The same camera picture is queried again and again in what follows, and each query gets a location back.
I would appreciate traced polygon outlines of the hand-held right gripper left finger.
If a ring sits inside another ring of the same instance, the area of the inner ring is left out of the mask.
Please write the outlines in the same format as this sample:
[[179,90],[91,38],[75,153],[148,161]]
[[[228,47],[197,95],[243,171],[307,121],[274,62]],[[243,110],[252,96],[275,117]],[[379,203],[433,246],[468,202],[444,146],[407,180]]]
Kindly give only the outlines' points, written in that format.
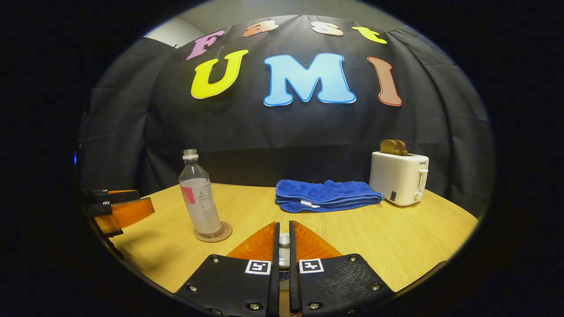
[[227,255],[208,255],[176,296],[222,317],[278,317],[279,234],[274,221]]

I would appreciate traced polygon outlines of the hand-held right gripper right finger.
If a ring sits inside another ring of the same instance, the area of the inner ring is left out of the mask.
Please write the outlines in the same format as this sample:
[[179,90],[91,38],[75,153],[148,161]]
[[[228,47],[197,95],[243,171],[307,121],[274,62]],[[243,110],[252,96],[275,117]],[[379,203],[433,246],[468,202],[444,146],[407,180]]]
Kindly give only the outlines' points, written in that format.
[[300,317],[360,317],[394,291],[360,254],[342,254],[290,221],[289,308]]

